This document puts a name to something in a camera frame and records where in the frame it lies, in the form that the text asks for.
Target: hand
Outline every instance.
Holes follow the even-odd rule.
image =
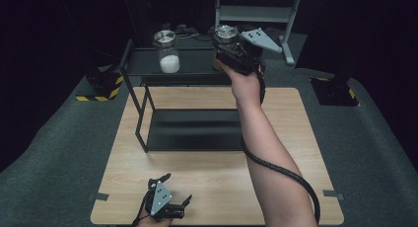
[[[232,81],[234,97],[239,108],[260,106],[260,84],[257,75],[252,72],[247,76],[236,72],[231,67],[221,63],[222,69]]]
[[[172,224],[172,219],[164,219],[160,222],[157,222],[153,217],[149,216],[149,213],[143,209],[141,214],[139,215],[141,219],[137,225],[137,227],[168,227]]]

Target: wooden table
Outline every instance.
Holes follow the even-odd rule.
[[[144,88],[134,88],[138,98]],[[154,103],[161,109],[233,109],[228,87],[153,87]],[[336,197],[324,196],[332,183],[315,141],[299,92],[292,88],[267,88],[263,108],[274,129],[315,190],[322,225],[339,225],[344,217]],[[180,204],[190,194],[183,219],[173,225],[263,225],[241,151],[150,151],[141,148],[134,131],[138,112],[129,97],[104,171],[91,220],[95,224],[130,224],[136,217],[149,179],[171,173],[165,186],[171,203]],[[144,114],[141,134],[147,137],[152,116]]]

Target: black cable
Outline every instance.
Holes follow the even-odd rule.
[[[136,227],[136,226],[138,225],[139,221],[141,221],[142,219],[144,219],[144,218],[146,218],[146,217],[150,216],[150,215],[148,214],[148,215],[145,215],[145,216],[143,216],[143,217],[139,217],[139,216],[141,215],[142,210],[144,209],[145,201],[147,200],[148,195],[149,195],[150,193],[151,193],[151,192],[148,190],[148,191],[147,191],[147,193],[145,194],[144,198],[142,199],[142,202],[141,202],[141,207],[139,207],[138,215],[137,215],[136,219],[134,219],[134,220],[132,221],[132,227]]]
[[[257,75],[258,82],[260,83],[260,96],[261,96],[260,100],[261,100],[261,103],[264,100],[264,93],[265,93],[265,83],[264,83],[264,79],[262,78],[263,73],[264,73],[263,71],[260,72],[258,70],[255,70],[255,74]],[[308,194],[311,196],[311,199],[313,200],[314,218],[316,220],[316,224],[319,224],[319,219],[320,219],[319,200],[317,199],[317,196],[316,196],[316,193],[314,192],[314,189],[311,187],[311,185],[306,180],[304,180],[304,178],[302,178],[301,176],[295,174],[294,172],[292,172],[288,169],[285,169],[283,167],[271,164],[267,161],[264,161],[264,160],[256,157],[254,154],[252,154],[246,148],[245,141],[244,141],[243,137],[241,137],[241,147],[242,147],[244,153],[246,154],[246,156],[249,157],[249,159],[251,159],[256,164],[264,166],[264,167],[266,167],[270,170],[276,171],[276,172],[278,172],[282,175],[285,175],[285,176],[291,178],[292,180],[296,181],[302,187],[304,187],[305,190],[308,192]]]
[[[203,38],[198,38],[198,37],[192,37],[198,41],[212,41],[212,36],[209,36],[208,39],[203,39]]]
[[[116,56],[113,56],[113,55],[111,55],[111,54],[109,54],[109,53],[103,52],[103,51],[99,50],[98,48],[96,48],[96,47],[94,47],[94,46],[90,45],[89,43],[87,43],[87,41],[84,39],[83,35],[81,34],[81,31],[80,31],[80,29],[79,29],[79,27],[78,27],[78,25],[77,25],[76,21],[74,20],[73,15],[72,15],[72,14],[71,14],[71,12],[70,12],[70,9],[68,8],[67,4],[65,3],[65,0],[61,0],[61,2],[62,2],[62,4],[64,5],[65,11],[67,12],[68,17],[70,18],[71,22],[73,23],[73,25],[74,25],[74,27],[75,27],[76,31],[78,32],[78,34],[79,34],[79,36],[80,36],[80,39],[81,39],[81,42],[82,42],[83,44],[85,44],[86,46],[88,46],[88,47],[92,48],[93,50],[95,50],[95,51],[97,51],[97,52],[99,52],[99,53],[101,53],[101,54],[103,54],[103,55],[106,55],[106,56],[108,56],[108,57],[112,57],[112,58],[119,59],[119,60],[120,60],[120,59],[122,59],[122,58],[120,58],[120,57],[116,57]]]
[[[302,187],[304,187],[307,190],[308,194],[311,196],[311,199],[313,200],[314,218],[316,220],[316,224],[319,224],[319,219],[320,219],[319,200],[317,199],[314,189],[306,180],[304,180],[304,178],[300,177],[299,175],[293,173],[292,171],[288,169],[268,163],[267,161],[261,160],[260,158],[256,157],[246,148],[243,138],[241,140],[241,147],[243,148],[243,151],[246,154],[246,156],[249,157],[249,159],[251,159],[253,162],[257,163],[258,165],[264,166],[270,170],[276,171],[282,175],[285,175],[293,179],[294,181],[298,182]]]

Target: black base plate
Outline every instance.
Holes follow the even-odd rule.
[[[94,87],[85,76],[76,88],[76,97],[82,96],[88,98],[109,98],[113,90],[117,87],[116,82],[119,77],[119,73],[106,73],[104,74],[103,84],[99,85],[98,87]]]
[[[357,107],[359,105],[348,85],[335,85],[325,78],[311,78],[311,84],[322,106]]]
[[[149,151],[234,151],[241,148],[237,110],[155,110]]]

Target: gray floor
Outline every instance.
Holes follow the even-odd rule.
[[[305,38],[290,37],[296,58]],[[179,46],[206,45],[182,40]],[[349,82],[359,107],[323,107],[309,78],[331,75],[294,69],[276,53],[265,52],[265,59],[267,93],[268,87],[301,93],[328,173],[344,196],[342,226],[416,226],[418,176],[362,85]],[[99,190],[127,96],[125,84],[110,102],[69,96],[27,152],[0,174],[0,226],[94,226],[91,195]]]

